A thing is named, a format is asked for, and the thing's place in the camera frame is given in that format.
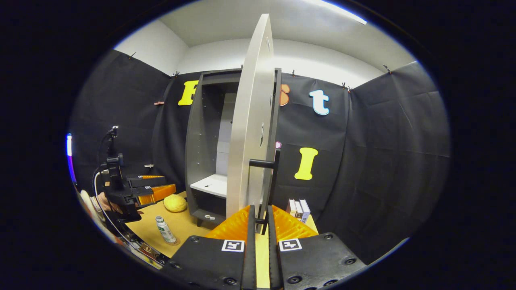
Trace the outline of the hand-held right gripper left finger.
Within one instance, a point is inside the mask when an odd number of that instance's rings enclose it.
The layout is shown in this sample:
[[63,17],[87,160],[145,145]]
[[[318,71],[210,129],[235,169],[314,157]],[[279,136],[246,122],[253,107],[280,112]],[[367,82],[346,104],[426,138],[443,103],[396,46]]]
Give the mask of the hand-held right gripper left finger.
[[160,274],[179,290],[256,290],[256,210],[245,209],[246,239],[190,236]]

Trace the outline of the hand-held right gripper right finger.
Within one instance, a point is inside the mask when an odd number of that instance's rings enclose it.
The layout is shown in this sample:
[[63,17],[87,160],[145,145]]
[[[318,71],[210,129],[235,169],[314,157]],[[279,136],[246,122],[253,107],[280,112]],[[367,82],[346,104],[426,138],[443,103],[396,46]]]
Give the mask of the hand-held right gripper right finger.
[[274,205],[267,220],[272,290],[329,290],[367,268],[332,232],[317,234]]

